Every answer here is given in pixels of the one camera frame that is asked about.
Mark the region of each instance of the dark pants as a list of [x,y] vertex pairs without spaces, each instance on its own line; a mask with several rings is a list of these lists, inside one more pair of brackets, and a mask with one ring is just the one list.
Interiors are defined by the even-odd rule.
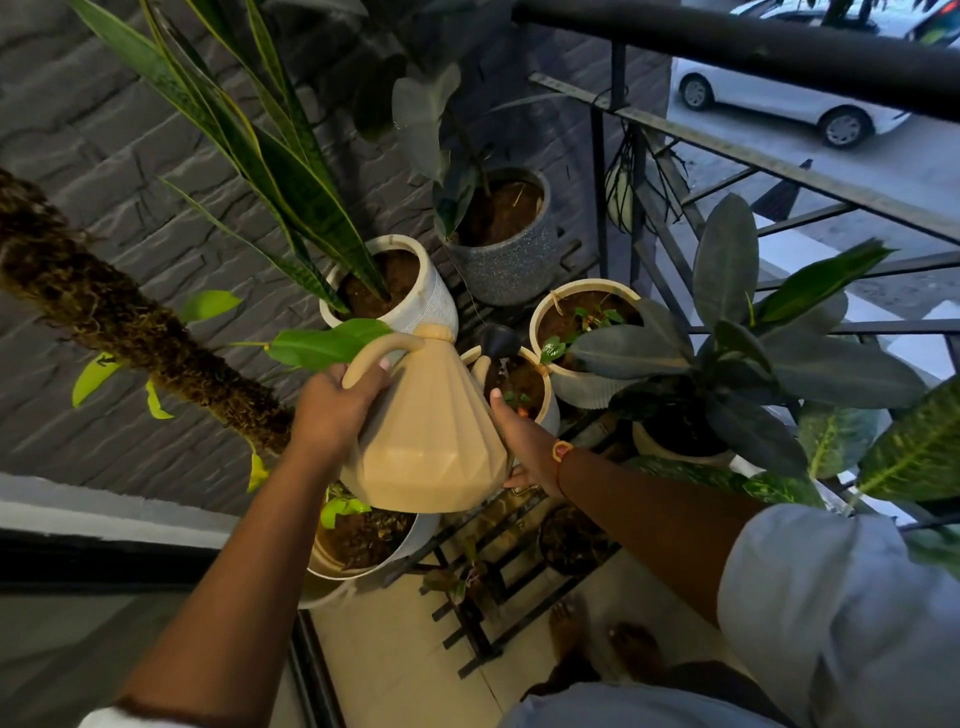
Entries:
[[[593,669],[590,660],[579,650],[574,650],[560,660],[545,683],[536,684],[520,699],[523,700],[527,695],[554,695],[565,691],[574,683],[599,681],[600,675]],[[795,724],[770,702],[770,698],[763,693],[757,683],[732,667],[715,660],[707,663],[684,663],[671,667],[657,685],[723,700],[745,711],[795,728]]]

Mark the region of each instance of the foot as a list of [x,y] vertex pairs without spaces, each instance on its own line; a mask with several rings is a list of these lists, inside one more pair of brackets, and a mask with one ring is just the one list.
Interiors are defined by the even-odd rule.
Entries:
[[587,642],[587,615],[567,601],[560,601],[550,610],[550,642],[559,663]]
[[610,630],[610,644],[631,679],[650,685],[660,682],[666,666],[657,640],[645,627],[620,622]]

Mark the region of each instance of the car's rear wheel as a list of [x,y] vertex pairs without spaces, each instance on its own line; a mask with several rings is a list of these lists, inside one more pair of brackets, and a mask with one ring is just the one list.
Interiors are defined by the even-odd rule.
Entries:
[[680,96],[688,109],[703,111],[713,106],[713,89],[699,73],[691,73],[680,82]]
[[874,122],[856,107],[828,111],[817,127],[827,146],[834,149],[852,149],[874,133]]

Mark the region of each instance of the white sleeve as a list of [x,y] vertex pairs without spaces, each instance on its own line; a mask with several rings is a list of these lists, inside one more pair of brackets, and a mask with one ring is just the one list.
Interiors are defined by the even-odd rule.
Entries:
[[887,518],[768,508],[733,546],[717,617],[802,726],[957,725],[960,582],[910,562]]
[[85,717],[79,728],[190,728],[169,720],[144,720],[128,716],[117,708],[104,708]]

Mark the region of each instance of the watering can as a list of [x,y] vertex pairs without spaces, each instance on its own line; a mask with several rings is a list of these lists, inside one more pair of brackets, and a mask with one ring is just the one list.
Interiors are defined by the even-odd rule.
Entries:
[[506,327],[487,327],[483,355],[468,372],[453,348],[450,329],[421,324],[413,334],[391,333],[353,359],[343,386],[352,387],[390,352],[390,387],[371,407],[340,479],[374,508],[406,513],[453,513],[483,502],[503,485],[513,456],[507,452],[483,396],[491,357],[509,356],[519,339]]

